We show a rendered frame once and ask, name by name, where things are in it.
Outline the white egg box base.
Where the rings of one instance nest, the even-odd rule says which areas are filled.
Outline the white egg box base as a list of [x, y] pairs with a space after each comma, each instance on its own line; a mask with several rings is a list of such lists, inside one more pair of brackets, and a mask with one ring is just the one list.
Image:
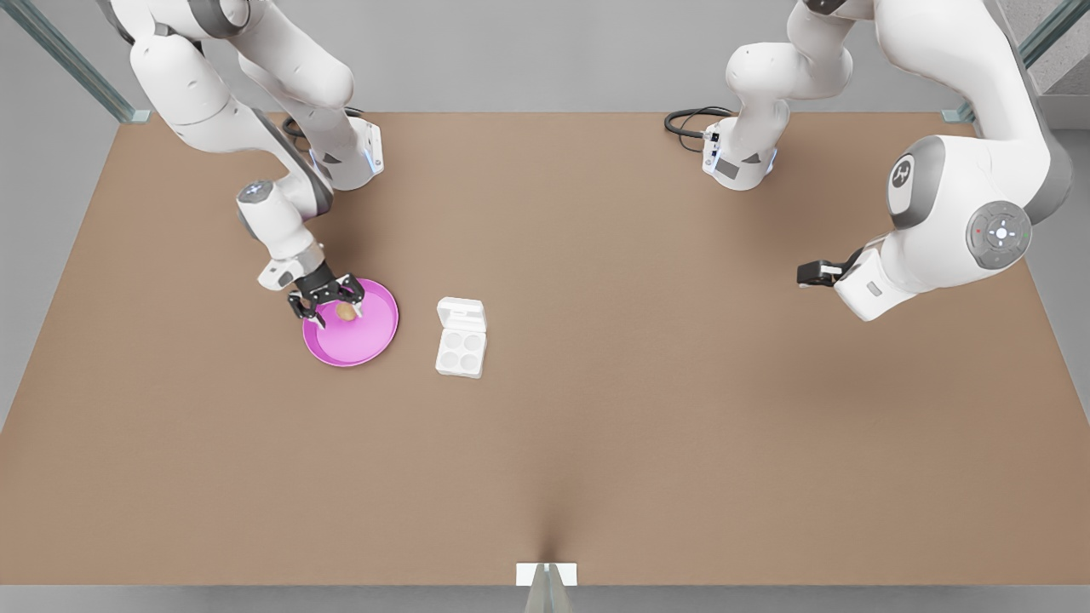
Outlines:
[[480, 378], [486, 346], [484, 330], [443, 329], [435, 369], [444, 375]]

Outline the pink round plate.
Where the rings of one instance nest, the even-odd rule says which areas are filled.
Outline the pink round plate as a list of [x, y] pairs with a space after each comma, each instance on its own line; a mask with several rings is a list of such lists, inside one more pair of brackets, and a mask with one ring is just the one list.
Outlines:
[[318, 306], [324, 318], [324, 327], [304, 318], [302, 336], [311, 354], [324, 364], [332, 366], [354, 366], [365, 364], [371, 358], [382, 354], [399, 324], [399, 310], [384, 284], [362, 279], [364, 296], [359, 315], [344, 321], [337, 315], [334, 302]]

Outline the silver frame post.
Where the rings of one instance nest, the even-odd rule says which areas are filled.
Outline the silver frame post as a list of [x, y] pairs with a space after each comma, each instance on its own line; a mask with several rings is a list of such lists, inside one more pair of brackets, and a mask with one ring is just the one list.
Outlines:
[[567, 593], [577, 585], [576, 563], [517, 563], [514, 585], [530, 589], [523, 613], [576, 613]]
[[31, 35], [31, 38], [38, 43], [59, 67], [66, 70], [66, 74], [77, 81], [82, 89], [89, 93], [94, 100], [119, 123], [140, 124], [152, 120], [152, 110], [140, 110], [128, 103], [125, 97], [98, 73], [96, 67], [78, 52], [77, 47], [43, 15], [32, 0], [0, 0], [0, 10], [8, 13], [22, 31]]
[[1090, 131], [1090, 0], [984, 0], [1015, 43], [1047, 125]]

